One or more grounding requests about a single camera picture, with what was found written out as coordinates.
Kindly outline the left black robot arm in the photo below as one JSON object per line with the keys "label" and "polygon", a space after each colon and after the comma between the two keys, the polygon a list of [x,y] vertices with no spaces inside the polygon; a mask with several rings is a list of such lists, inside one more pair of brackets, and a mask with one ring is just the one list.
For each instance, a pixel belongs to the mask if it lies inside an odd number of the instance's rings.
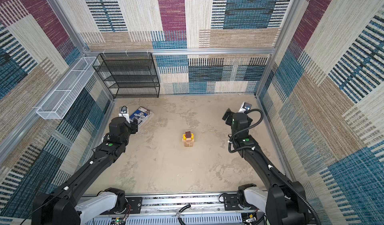
{"label": "left black robot arm", "polygon": [[80,198],[99,177],[126,151],[129,138],[138,132],[137,119],[116,117],[109,124],[109,136],[96,147],[91,158],[62,185],[49,194],[40,194],[33,201],[33,225],[85,225],[106,212],[126,207],[124,192],[103,192],[86,203]]}

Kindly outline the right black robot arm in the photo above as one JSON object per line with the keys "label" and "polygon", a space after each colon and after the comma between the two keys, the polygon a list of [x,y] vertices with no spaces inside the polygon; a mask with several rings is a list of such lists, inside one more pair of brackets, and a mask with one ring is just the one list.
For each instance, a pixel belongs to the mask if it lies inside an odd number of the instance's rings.
{"label": "right black robot arm", "polygon": [[254,206],[263,212],[271,225],[307,225],[312,215],[307,206],[306,192],[300,182],[291,181],[281,173],[249,134],[253,123],[250,111],[228,109],[223,120],[231,127],[229,152],[239,153],[256,171],[266,190],[254,184],[240,186],[238,194],[243,206]]}

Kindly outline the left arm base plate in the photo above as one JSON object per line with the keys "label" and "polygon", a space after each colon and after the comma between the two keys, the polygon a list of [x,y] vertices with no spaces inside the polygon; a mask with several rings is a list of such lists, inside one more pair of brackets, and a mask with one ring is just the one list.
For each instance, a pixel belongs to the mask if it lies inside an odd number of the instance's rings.
{"label": "left arm base plate", "polygon": [[140,214],[142,209],[143,197],[126,197],[122,215]]}

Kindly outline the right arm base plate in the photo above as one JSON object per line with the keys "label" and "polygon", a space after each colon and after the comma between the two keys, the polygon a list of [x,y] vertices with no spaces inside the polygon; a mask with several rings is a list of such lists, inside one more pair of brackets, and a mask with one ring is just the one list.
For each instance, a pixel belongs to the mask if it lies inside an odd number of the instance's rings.
{"label": "right arm base plate", "polygon": [[226,211],[237,211],[237,210],[249,210],[250,207],[243,206],[240,203],[237,194],[222,193],[219,196],[219,202],[224,204]]}

